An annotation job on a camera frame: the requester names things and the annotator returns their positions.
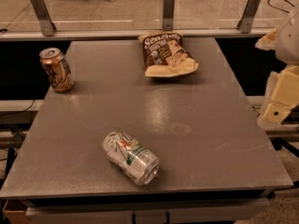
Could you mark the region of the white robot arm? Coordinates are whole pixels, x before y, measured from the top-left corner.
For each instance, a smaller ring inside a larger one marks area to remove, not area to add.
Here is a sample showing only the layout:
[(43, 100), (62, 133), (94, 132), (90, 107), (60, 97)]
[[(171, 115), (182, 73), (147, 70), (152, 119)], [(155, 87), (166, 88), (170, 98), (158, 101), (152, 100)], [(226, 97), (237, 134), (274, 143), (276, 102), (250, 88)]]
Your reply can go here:
[(255, 47), (273, 50), (276, 58), (286, 64), (279, 73), (270, 73), (258, 117), (261, 127), (274, 129), (299, 105), (299, 5)]

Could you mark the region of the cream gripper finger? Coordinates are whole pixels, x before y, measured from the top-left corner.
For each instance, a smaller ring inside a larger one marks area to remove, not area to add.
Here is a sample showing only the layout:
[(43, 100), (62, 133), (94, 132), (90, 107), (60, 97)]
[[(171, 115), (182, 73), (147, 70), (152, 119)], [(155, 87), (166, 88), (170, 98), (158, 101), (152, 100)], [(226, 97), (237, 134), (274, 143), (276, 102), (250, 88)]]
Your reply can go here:
[(277, 44), (278, 26), (273, 28), (267, 35), (260, 38), (256, 44), (256, 49), (275, 50)]
[(274, 129), (299, 105), (299, 66), (288, 64), (281, 72), (271, 72), (267, 79), (258, 125)]

